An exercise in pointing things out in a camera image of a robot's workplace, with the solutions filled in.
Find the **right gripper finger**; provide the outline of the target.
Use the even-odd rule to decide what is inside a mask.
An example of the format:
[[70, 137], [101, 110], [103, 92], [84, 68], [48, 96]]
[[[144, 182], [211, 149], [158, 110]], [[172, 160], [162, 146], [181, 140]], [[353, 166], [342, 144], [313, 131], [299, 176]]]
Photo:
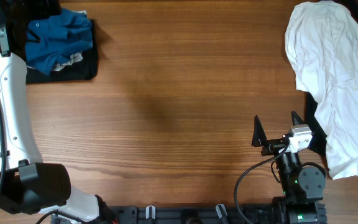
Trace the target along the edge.
[[257, 115], [254, 116], [254, 133], [252, 136], [251, 146], [261, 147], [266, 145], [267, 137], [263, 129], [262, 123]]
[[294, 126], [303, 125], [305, 123], [296, 111], [291, 112], [291, 119]]

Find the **dark blue t-shirt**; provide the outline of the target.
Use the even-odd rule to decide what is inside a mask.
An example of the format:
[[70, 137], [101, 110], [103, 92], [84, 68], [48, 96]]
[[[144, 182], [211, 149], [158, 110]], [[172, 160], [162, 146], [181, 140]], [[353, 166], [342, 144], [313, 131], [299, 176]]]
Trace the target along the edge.
[[92, 22], [86, 11], [63, 8], [57, 16], [30, 21], [25, 55], [27, 66], [49, 75], [56, 65], [93, 48]]

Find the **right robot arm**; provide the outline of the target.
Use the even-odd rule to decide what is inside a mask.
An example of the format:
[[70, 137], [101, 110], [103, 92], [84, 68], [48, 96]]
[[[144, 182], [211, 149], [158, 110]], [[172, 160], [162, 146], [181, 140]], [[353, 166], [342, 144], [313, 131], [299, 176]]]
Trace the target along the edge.
[[328, 222], [323, 199], [326, 171], [314, 162], [300, 161], [299, 152], [308, 148], [313, 138], [310, 127], [295, 111], [293, 125], [281, 138], [268, 140], [260, 119], [254, 117], [252, 146], [261, 147], [262, 156], [274, 156], [283, 196], [274, 197], [271, 204], [245, 208], [253, 223], [324, 224]]

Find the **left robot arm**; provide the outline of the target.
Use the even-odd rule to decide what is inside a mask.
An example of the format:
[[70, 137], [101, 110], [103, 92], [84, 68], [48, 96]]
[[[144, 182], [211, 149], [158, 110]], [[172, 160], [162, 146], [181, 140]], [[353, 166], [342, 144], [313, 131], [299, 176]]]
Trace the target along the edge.
[[66, 168], [45, 163], [26, 98], [30, 21], [61, 13], [58, 1], [0, 1], [0, 209], [65, 223], [116, 223], [101, 197], [72, 186]]

